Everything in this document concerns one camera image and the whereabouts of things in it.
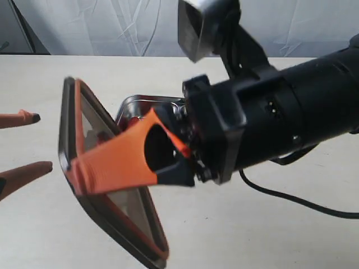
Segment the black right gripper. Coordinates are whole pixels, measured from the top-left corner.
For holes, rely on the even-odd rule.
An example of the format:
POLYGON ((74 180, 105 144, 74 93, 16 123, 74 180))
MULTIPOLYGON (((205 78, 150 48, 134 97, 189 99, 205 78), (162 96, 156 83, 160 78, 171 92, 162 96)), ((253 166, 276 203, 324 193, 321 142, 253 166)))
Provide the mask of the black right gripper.
POLYGON ((154 134, 165 140, 153 156, 158 184, 192 187, 195 176, 223 184, 235 171, 263 161, 282 164, 275 99, 281 85, 279 76, 216 84, 199 76, 184 82, 181 110, 169 104, 154 108, 159 118, 154 134))

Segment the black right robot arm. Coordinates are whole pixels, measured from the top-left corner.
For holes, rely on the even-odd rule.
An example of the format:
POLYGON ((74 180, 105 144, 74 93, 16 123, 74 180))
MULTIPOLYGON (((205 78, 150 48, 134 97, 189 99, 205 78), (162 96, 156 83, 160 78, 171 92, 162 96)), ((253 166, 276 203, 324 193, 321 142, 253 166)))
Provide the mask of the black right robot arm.
POLYGON ((152 107, 129 129, 71 161, 78 195, 146 185, 223 184, 264 161, 290 164, 319 143, 358 132, 358 42, 277 70, 268 61, 211 84, 183 83, 184 106, 152 107))

